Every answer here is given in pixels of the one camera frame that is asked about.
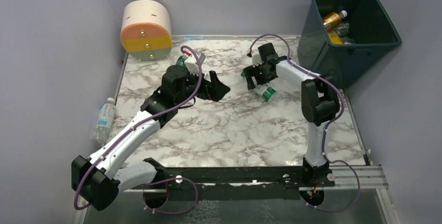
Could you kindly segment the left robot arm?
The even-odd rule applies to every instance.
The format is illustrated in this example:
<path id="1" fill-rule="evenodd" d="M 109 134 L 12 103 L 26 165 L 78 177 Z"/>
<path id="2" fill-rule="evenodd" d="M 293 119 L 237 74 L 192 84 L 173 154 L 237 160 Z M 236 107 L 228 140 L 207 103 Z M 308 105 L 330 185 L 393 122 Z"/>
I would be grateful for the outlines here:
<path id="1" fill-rule="evenodd" d="M 199 98 L 218 102 L 230 92 L 230 87 L 219 80 L 215 71 L 210 71 L 209 77 L 205 80 L 203 76 L 192 75 L 183 66 L 169 66 L 161 85 L 121 132 L 89 157 L 79 155 L 72 161 L 74 208 L 82 210 L 91 205 L 96 210 L 104 210 L 120 192 L 152 183 L 162 169 L 161 164 L 146 159 L 122 168 L 123 163 L 188 101 Z"/>

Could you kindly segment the tall clear bottle blue label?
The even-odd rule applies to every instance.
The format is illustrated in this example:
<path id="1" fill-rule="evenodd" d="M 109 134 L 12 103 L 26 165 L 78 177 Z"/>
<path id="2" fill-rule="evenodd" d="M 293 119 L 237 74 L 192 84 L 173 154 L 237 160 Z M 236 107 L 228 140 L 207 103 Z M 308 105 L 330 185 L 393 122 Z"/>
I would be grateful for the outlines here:
<path id="1" fill-rule="evenodd" d="M 92 137 L 92 142 L 98 147 L 104 146 L 109 139 L 115 112 L 115 99 L 109 97 L 99 111 Z"/>

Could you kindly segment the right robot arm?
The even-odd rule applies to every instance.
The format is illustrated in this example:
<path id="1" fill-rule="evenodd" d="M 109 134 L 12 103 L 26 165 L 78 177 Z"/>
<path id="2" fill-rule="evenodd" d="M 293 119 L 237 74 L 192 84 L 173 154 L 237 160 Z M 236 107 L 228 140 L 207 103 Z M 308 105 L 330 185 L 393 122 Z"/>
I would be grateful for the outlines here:
<path id="1" fill-rule="evenodd" d="M 301 179 L 318 181 L 328 174 L 329 161 L 325 158 L 325 127 L 340 112 L 337 92 L 324 77 L 306 70 L 286 56 L 278 56 L 273 44 L 258 47 L 258 54 L 248 54 L 252 65 L 242 71 L 248 90 L 255 91 L 267 102 L 276 99 L 277 92 L 269 82 L 282 78 L 301 90 L 301 111 L 309 123 L 308 147 L 302 162 Z"/>

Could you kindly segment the yellow bottle green label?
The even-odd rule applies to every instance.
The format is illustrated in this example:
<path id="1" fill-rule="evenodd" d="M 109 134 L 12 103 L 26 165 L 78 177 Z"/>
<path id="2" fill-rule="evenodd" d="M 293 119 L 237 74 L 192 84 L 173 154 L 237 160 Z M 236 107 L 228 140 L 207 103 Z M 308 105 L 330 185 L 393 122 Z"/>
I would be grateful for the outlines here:
<path id="1" fill-rule="evenodd" d="M 328 32 L 328 36 L 329 36 L 330 41 L 333 44 L 336 44 L 336 45 L 344 44 L 342 38 L 337 33 L 335 33 L 335 32 Z"/>

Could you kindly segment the amber tea bottle red label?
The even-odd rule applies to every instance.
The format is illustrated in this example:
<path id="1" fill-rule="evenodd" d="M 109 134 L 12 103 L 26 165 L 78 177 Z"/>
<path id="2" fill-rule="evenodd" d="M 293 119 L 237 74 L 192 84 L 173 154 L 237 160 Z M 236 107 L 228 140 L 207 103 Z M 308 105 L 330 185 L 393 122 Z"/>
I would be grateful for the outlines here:
<path id="1" fill-rule="evenodd" d="M 339 24 L 342 23 L 342 20 L 347 17 L 348 13 L 346 10 L 342 10 L 338 13 L 333 12 L 329 15 L 325 16 L 323 21 L 323 26 L 326 29 L 327 32 L 331 31 L 335 27 L 337 27 Z"/>

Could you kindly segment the clear bottle green cap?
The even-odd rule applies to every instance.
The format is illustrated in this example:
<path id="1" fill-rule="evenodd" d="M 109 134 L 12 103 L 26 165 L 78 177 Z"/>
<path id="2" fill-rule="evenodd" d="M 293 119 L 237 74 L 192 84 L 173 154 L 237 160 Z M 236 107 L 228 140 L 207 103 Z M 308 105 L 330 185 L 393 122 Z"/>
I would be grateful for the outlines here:
<path id="1" fill-rule="evenodd" d="M 258 80 L 265 80 L 265 78 L 266 78 L 266 74 L 259 71 L 255 75 L 250 77 L 250 80 L 254 84 L 254 88 L 253 89 L 249 88 L 249 85 L 247 85 L 247 87 L 248 87 L 249 91 L 254 91 L 264 101 L 266 101 L 268 103 L 272 103 L 273 101 L 277 100 L 278 93 L 268 83 L 259 84 Z"/>

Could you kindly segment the clear bottle purple-blue label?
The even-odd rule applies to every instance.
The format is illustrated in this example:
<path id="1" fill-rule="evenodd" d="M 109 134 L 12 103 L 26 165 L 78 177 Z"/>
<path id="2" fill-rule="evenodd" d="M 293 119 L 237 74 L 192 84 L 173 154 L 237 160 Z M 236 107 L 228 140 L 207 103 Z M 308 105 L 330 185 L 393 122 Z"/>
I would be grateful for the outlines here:
<path id="1" fill-rule="evenodd" d="M 342 22 L 333 29 L 343 40 L 344 44 L 356 44 L 356 41 L 350 35 L 350 23 Z"/>

